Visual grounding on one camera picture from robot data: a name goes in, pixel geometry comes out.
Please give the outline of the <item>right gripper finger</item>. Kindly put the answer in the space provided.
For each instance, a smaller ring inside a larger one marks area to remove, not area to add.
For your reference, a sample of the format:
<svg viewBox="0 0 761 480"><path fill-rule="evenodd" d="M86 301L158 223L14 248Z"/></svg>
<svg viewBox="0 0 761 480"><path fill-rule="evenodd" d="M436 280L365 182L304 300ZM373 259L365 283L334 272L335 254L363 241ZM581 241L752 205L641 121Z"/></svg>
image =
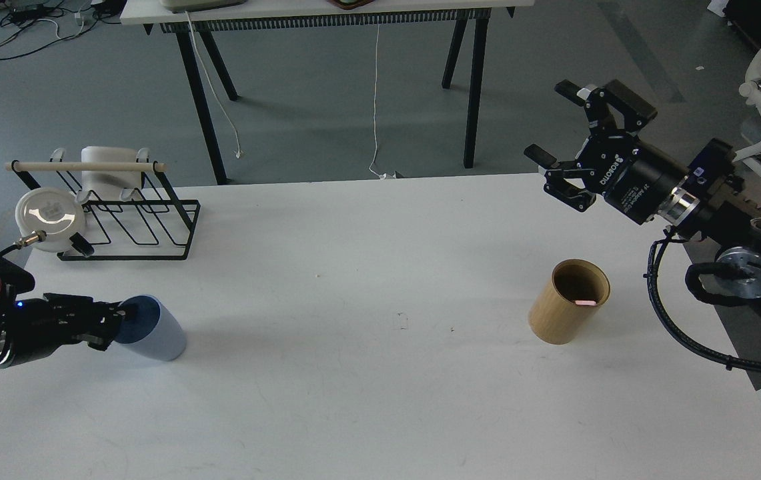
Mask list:
<svg viewBox="0 0 761 480"><path fill-rule="evenodd" d="M602 194L602 188L596 185L600 172L597 161L587 148L571 161L558 161L539 145L527 146L524 155L544 169L543 191L569 207L584 212Z"/></svg>
<svg viewBox="0 0 761 480"><path fill-rule="evenodd" d="M588 120L589 143L608 140L640 142L639 132L656 118L658 110L621 81L613 79L603 86L579 86L568 79L554 91L582 107Z"/></svg>

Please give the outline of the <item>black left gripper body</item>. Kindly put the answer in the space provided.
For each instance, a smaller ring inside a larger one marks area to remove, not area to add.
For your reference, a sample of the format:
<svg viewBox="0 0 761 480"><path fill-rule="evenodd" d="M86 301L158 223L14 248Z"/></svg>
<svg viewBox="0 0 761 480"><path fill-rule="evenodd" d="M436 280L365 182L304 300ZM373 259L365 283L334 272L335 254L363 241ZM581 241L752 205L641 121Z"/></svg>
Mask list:
<svg viewBox="0 0 761 480"><path fill-rule="evenodd" d="M102 301L57 293L17 301L6 316L9 349L1 356L0 369L47 358L64 345L85 343L79 340L85 332L111 332L111 317L91 315L93 303Z"/></svg>

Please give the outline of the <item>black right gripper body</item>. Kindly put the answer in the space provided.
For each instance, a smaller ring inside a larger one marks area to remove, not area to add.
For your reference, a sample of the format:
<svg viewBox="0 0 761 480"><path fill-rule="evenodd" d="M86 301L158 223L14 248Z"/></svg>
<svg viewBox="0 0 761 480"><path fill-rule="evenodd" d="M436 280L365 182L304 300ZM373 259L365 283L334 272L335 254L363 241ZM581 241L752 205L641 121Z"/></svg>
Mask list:
<svg viewBox="0 0 761 480"><path fill-rule="evenodd" d="M641 225L661 209L688 170L662 150L636 135L591 135L576 156L594 174L585 188Z"/></svg>

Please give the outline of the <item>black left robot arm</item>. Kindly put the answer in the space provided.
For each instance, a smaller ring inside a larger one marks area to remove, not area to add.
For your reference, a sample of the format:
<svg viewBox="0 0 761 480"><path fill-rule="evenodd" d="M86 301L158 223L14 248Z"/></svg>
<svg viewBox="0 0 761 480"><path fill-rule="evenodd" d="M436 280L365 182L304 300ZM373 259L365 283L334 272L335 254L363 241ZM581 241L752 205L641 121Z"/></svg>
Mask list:
<svg viewBox="0 0 761 480"><path fill-rule="evenodd" d="M35 278L6 255L46 239L44 231L29 232L0 251L0 368L47 358L63 345L86 343L105 351L139 318L135 305L99 303L81 295L18 299L35 288Z"/></svg>

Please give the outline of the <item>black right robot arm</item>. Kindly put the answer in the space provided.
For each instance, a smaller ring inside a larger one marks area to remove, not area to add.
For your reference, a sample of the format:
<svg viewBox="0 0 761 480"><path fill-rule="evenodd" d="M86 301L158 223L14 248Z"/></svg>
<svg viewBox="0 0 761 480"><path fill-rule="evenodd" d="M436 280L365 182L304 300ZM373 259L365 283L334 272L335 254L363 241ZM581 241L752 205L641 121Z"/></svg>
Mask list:
<svg viewBox="0 0 761 480"><path fill-rule="evenodd" d="M524 155L545 171L544 191L578 211L597 197L643 224L659 216L666 236L648 254L646 289L661 324L689 351L728 369L761 373L761 361L726 355L685 334L660 298L658 274L667 246L693 237L719 245L712 261L689 265L685 284L701 303L761 308L761 207L743 194L731 145L712 139L688 166L639 138L657 109L619 80L581 87L562 80L554 90L585 111L590 134L570 161L538 145Z"/></svg>

